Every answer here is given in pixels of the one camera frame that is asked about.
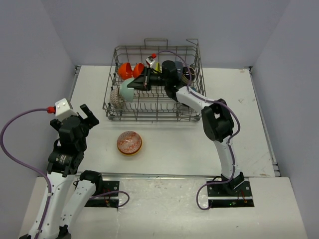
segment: orange cup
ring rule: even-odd
[[[129,62],[123,63],[119,69],[118,69],[118,74],[123,80],[127,80],[128,78],[132,77],[132,67]]]
[[[136,66],[134,67],[133,70],[133,77],[137,78],[144,70],[144,64],[143,63],[138,63],[136,64]]]

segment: small red cap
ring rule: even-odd
[[[55,107],[49,106],[48,108],[46,108],[46,111],[47,111],[49,114],[55,113]]]

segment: gray wall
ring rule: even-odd
[[[309,239],[319,238],[319,1],[293,0],[253,67],[276,159]]]
[[[0,128],[22,111],[69,96],[74,66],[40,0],[1,1],[0,45]],[[52,116],[33,113],[14,123],[5,134],[8,150],[45,170],[56,137]],[[18,238],[37,175],[2,150],[0,167],[0,238]]]
[[[121,44],[199,38],[202,63],[252,66],[289,0],[42,0],[74,64],[108,65]]]

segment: metal wire basket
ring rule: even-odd
[[[152,53],[162,50],[173,51],[195,70],[195,80],[192,83],[197,92],[206,96],[203,69],[197,39],[186,39],[188,45],[171,46],[167,39],[145,39],[142,46],[118,46],[114,49],[108,83],[105,91],[103,109],[110,120],[134,121],[199,121],[200,113],[170,99],[164,87],[154,86],[150,91],[134,91],[133,102],[125,102],[121,109],[110,103],[110,92],[119,87],[123,80],[117,74],[118,68],[125,62],[130,62],[132,68]],[[158,54],[160,65],[165,60],[180,61],[169,52]]]

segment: white table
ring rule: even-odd
[[[84,208],[75,239],[307,239],[288,178],[250,178],[255,207],[201,211],[195,194],[205,179],[120,178],[131,200],[119,211]],[[38,178],[20,235],[33,224],[45,180]],[[120,195],[120,203],[126,196]],[[207,206],[206,189],[200,194]]]
[[[79,172],[219,175],[221,166],[214,144],[205,136],[200,122],[115,122],[102,110],[109,66],[82,66],[71,103],[75,110],[87,104],[100,124],[87,137],[88,149]],[[223,98],[237,114],[242,131],[234,138],[237,162],[247,177],[273,177],[272,159],[251,83],[246,69],[203,69],[206,94]],[[141,151],[121,155],[117,137],[128,130],[143,139]]]

